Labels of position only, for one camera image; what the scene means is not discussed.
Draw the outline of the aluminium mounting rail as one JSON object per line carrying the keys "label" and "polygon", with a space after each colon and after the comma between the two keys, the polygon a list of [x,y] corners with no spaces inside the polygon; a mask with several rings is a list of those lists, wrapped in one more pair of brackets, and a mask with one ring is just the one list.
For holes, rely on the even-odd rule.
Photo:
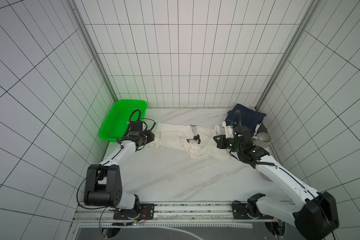
{"label": "aluminium mounting rail", "polygon": [[249,217],[246,202],[142,202],[137,217],[128,217],[120,210],[78,208],[75,227],[127,228],[127,227],[233,227],[251,228],[253,223],[267,223],[283,227],[286,223],[272,216],[261,214]]}

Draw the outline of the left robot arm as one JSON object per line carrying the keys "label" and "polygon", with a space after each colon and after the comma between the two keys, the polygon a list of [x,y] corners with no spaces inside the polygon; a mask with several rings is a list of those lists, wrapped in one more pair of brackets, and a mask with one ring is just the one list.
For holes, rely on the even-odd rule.
{"label": "left robot arm", "polygon": [[140,212],[139,197],[123,190],[121,165],[154,140],[152,130],[142,120],[129,122],[125,135],[117,139],[119,146],[98,165],[89,166],[85,179],[85,205]]}

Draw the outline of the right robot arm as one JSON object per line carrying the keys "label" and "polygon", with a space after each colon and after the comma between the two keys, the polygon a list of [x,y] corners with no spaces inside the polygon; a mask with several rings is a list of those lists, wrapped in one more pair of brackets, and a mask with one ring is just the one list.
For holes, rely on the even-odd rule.
{"label": "right robot arm", "polygon": [[277,237],[283,235],[285,223],[294,226],[306,240],[323,240],[333,235],[340,226],[336,199],[291,174],[267,150],[254,144],[254,140],[252,132],[245,126],[235,126],[230,134],[214,137],[219,149],[229,150],[232,157],[265,175],[287,194],[291,202],[280,202],[257,193],[243,204],[246,217],[277,219],[279,223],[271,226],[271,233]]}

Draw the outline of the white t shirt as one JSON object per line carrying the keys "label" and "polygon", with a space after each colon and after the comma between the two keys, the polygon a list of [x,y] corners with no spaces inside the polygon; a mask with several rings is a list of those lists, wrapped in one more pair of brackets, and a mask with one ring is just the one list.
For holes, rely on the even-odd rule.
{"label": "white t shirt", "polygon": [[167,147],[186,152],[191,159],[212,157],[227,160],[231,155],[217,148],[213,137],[221,133],[221,127],[205,128],[193,125],[159,123],[154,131],[155,139],[149,143],[152,148]]}

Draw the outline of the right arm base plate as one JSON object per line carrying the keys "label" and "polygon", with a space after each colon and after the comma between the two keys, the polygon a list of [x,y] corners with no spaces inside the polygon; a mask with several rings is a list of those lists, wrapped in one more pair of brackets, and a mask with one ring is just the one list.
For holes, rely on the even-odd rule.
{"label": "right arm base plate", "polygon": [[235,220],[273,220],[274,218],[268,215],[263,215],[259,212],[254,204],[241,203],[234,201],[231,204],[232,212]]}

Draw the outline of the folded navy t shirt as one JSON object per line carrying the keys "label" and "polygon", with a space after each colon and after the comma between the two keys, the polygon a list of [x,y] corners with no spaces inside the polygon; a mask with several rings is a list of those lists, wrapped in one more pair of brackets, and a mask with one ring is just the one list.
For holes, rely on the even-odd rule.
{"label": "folded navy t shirt", "polygon": [[234,113],[236,111],[239,111],[241,114],[241,125],[247,127],[253,133],[256,132],[257,125],[261,124],[263,119],[266,117],[266,114],[264,113],[259,113],[246,108],[243,105],[236,104],[232,110],[228,111],[228,116],[226,117],[225,121],[236,120],[237,118],[234,118]]}

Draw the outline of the ribbed white cup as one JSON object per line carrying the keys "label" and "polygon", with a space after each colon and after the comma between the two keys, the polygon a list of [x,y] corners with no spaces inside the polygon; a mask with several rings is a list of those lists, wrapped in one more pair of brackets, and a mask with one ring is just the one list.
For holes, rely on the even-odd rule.
{"label": "ribbed white cup", "polygon": [[272,137],[268,133],[261,132],[253,138],[253,143],[255,146],[266,149],[271,145]]}

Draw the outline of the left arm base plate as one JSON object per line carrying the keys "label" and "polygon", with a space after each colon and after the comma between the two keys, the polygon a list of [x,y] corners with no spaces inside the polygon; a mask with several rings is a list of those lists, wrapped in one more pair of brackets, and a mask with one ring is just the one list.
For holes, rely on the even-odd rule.
{"label": "left arm base plate", "polygon": [[155,204],[140,204],[137,209],[117,209],[114,213],[114,220],[117,221],[145,221],[152,220],[155,213]]}

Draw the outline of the green plastic basket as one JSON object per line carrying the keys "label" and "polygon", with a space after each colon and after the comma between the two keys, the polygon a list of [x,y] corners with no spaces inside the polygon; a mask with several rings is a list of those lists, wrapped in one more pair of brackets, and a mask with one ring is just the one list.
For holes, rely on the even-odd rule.
{"label": "green plastic basket", "polygon": [[132,112],[140,110],[143,118],[147,107],[147,102],[142,100],[117,101],[104,120],[99,131],[99,137],[109,142],[116,142],[116,139],[121,139],[127,130]]}

